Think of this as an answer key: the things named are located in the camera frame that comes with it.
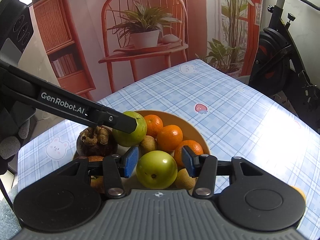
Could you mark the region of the grey gloved left hand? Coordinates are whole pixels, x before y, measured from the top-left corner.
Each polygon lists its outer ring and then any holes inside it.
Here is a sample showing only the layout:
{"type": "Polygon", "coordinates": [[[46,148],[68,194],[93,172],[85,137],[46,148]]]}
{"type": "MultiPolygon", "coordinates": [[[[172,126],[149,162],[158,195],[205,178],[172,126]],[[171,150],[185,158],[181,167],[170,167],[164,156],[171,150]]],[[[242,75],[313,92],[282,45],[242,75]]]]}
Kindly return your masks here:
{"type": "Polygon", "coordinates": [[[18,101],[1,103],[1,175],[27,139],[35,112],[34,107],[18,101]]]}

